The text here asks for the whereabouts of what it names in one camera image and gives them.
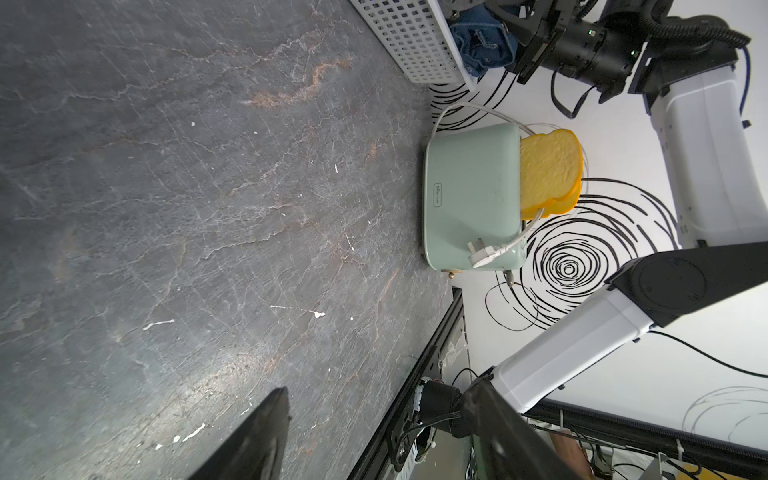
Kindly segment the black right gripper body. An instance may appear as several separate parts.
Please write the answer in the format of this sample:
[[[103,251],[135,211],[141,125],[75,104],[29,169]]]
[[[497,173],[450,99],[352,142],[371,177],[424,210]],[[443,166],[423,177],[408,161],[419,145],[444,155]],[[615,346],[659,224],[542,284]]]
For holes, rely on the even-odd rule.
[[[539,68],[595,88],[606,102],[623,92],[642,50],[641,1],[607,1],[595,22],[594,1],[487,1],[517,41],[506,69],[525,84]]]

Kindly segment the dark blue skirt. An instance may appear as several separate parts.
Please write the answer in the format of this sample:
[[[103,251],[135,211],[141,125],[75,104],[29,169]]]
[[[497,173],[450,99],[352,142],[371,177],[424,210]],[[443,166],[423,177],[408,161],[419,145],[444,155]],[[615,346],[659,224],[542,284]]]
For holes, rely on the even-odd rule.
[[[449,30],[464,69],[472,77],[516,63],[517,39],[484,4],[460,11]]]

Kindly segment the white plastic basket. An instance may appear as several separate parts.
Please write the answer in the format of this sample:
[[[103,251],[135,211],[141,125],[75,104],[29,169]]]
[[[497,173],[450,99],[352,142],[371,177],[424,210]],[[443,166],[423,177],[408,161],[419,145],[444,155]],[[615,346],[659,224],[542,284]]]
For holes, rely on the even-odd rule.
[[[476,89],[436,0],[351,0],[351,5],[411,82]]]

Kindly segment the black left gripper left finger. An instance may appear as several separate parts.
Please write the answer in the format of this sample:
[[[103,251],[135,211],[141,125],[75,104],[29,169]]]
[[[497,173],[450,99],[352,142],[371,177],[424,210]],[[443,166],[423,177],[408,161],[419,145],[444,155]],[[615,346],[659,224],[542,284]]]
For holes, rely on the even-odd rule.
[[[288,389],[276,388],[190,479],[279,479],[290,419]]]

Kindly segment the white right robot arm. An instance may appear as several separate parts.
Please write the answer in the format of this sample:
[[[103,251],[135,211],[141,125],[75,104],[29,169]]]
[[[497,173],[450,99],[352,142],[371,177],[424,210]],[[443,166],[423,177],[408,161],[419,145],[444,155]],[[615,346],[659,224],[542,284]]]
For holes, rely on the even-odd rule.
[[[767,205],[754,177],[738,60],[749,38],[667,1],[508,1],[490,10],[519,41],[513,71],[539,68],[599,92],[639,95],[660,143],[655,181],[588,177],[537,207],[505,276],[540,334],[494,367],[495,391],[525,412],[621,346],[767,280]],[[668,184],[672,199],[654,194]]]

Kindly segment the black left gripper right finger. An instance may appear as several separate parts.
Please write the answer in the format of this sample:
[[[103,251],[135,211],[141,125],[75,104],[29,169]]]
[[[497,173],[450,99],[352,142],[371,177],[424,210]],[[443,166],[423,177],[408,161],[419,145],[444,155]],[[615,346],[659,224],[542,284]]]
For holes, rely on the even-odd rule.
[[[464,392],[461,413],[479,442],[480,479],[566,480],[578,477],[488,379],[475,381]]]

